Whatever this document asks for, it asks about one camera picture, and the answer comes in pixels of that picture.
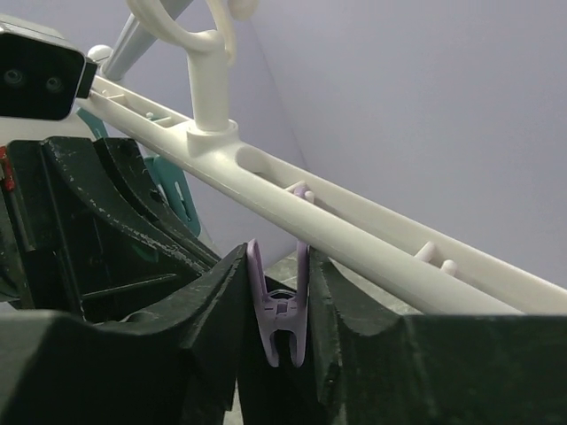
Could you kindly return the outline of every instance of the gray floor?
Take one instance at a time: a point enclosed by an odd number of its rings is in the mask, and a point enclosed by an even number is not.
[[[342,273],[342,275],[351,281],[354,285],[358,288],[366,292],[368,295],[373,297],[376,301],[380,304],[388,307],[390,310],[396,312],[397,314],[419,314],[419,312],[404,303],[403,301],[398,300],[396,297],[393,297],[388,292],[381,290],[378,288],[374,283],[371,283],[364,279],[363,277],[357,275],[352,270],[340,265],[337,262],[334,262],[337,269]],[[285,283],[288,286],[295,288],[297,274],[297,262],[295,259],[295,253],[292,255],[282,259],[271,268],[268,269],[267,275],[272,277],[273,279],[278,280],[281,283]],[[234,409],[232,412],[227,412],[224,425],[242,425],[242,414],[240,413],[240,404],[238,402],[238,396],[235,395],[235,403]]]

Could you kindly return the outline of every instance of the purple clothespin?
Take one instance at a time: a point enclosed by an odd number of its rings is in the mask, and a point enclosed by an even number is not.
[[[293,193],[305,199],[307,188],[296,188]],[[264,346],[266,358],[271,367],[278,367],[280,358],[274,341],[277,330],[287,330],[290,334],[291,362],[300,367],[305,360],[307,344],[307,285],[309,281],[309,247],[298,241],[298,289],[273,290],[266,289],[266,278],[262,267],[260,247],[256,239],[248,243],[246,257],[248,274],[252,285],[254,310],[258,320],[260,338]]]

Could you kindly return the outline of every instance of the red object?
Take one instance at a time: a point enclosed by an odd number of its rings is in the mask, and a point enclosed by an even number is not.
[[[16,182],[14,181],[14,173],[5,146],[0,147],[0,162],[2,163],[2,170],[4,171],[4,186],[6,190],[11,192],[16,188]]]

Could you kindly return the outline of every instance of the plastic hole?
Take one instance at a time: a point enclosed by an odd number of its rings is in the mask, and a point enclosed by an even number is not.
[[[120,151],[120,154],[124,155],[125,157],[131,158],[132,156],[134,156],[134,146],[132,146],[130,143],[121,143],[118,149]]]
[[[4,83],[14,89],[23,86],[26,82],[25,75],[18,69],[9,69],[4,73]]]
[[[59,77],[50,77],[46,82],[45,82],[45,88],[47,89],[47,91],[49,91],[52,95],[56,95],[58,93],[61,93],[63,91],[63,88],[65,86],[63,85],[62,80]]]
[[[150,198],[155,202],[159,202],[160,204],[163,203],[163,197],[161,197],[161,194],[156,189],[150,190]]]

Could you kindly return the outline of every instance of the white cylindrical post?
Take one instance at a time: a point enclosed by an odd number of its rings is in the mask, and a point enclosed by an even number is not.
[[[187,52],[195,125],[202,131],[229,127],[229,58],[218,31],[208,31],[214,48]]]

